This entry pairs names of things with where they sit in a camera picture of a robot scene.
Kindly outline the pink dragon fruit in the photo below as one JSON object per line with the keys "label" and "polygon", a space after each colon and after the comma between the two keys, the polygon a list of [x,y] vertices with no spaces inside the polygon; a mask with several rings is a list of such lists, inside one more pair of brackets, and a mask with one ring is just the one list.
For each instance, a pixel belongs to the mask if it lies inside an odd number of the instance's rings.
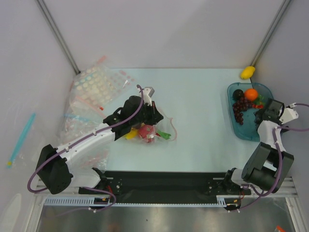
{"label": "pink dragon fruit", "polygon": [[159,130],[156,126],[146,124],[138,129],[138,136],[146,143],[152,143],[156,138],[163,140],[169,140],[171,138],[171,134]]}

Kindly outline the pink dotted zip top bag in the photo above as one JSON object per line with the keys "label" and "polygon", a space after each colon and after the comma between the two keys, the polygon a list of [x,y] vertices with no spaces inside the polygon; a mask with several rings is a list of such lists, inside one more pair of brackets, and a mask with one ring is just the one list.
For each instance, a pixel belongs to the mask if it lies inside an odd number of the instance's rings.
{"label": "pink dotted zip top bag", "polygon": [[[144,125],[144,123],[134,127],[134,129],[139,129],[142,125]],[[169,118],[169,117],[165,117],[163,120],[161,120],[159,123],[157,123],[155,125],[159,130],[163,131],[163,132],[166,132],[166,133],[169,133],[171,134],[171,138],[169,140],[163,140],[161,138],[156,138],[156,140],[152,143],[149,143],[149,144],[153,144],[153,143],[157,143],[157,142],[173,142],[177,139],[177,130],[176,128],[174,127],[173,125],[173,118]],[[145,143],[147,144],[146,142],[144,142],[139,136],[137,136],[136,138],[134,139],[131,139],[131,140],[127,140],[127,141],[131,141],[131,142],[138,142],[138,143]]]}

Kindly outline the yellow banana bunch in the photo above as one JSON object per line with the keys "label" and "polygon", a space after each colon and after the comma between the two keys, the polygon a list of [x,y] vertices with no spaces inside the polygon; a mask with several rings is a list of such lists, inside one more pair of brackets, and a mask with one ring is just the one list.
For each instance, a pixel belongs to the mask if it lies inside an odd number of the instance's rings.
{"label": "yellow banana bunch", "polygon": [[131,140],[139,135],[139,130],[132,128],[131,131],[125,135],[125,139]]}

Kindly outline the yellow mango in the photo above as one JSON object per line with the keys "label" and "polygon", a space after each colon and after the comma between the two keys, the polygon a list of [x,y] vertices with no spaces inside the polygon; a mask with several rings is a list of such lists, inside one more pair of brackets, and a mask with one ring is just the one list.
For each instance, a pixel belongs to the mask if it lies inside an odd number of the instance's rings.
{"label": "yellow mango", "polygon": [[243,80],[250,79],[253,76],[254,72],[255,72],[254,66],[247,66],[241,72],[240,78],[243,79]]}

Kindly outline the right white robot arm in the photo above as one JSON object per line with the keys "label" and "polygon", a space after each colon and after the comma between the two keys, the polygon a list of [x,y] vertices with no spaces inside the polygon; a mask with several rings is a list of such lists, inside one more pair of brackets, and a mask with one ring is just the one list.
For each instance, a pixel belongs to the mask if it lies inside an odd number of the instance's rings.
{"label": "right white robot arm", "polygon": [[243,169],[233,168],[225,174],[223,189],[228,194],[234,194],[243,182],[260,188],[262,196],[275,193],[294,162],[294,156],[286,152],[281,141],[281,134],[288,130],[281,127],[298,119],[297,111],[280,101],[268,99],[254,115],[260,143]]}

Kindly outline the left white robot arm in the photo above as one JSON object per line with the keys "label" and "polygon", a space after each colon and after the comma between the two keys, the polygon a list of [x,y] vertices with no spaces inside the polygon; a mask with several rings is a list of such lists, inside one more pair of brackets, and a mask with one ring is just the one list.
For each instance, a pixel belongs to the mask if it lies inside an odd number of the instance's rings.
{"label": "left white robot arm", "polygon": [[95,193],[102,193],[106,181],[98,173],[98,163],[85,169],[78,163],[87,163],[91,156],[98,155],[104,146],[128,134],[132,128],[153,126],[163,118],[155,102],[145,103],[140,96],[131,96],[123,107],[116,109],[87,135],[60,147],[43,147],[35,174],[51,194],[59,194],[69,186],[87,187]]}

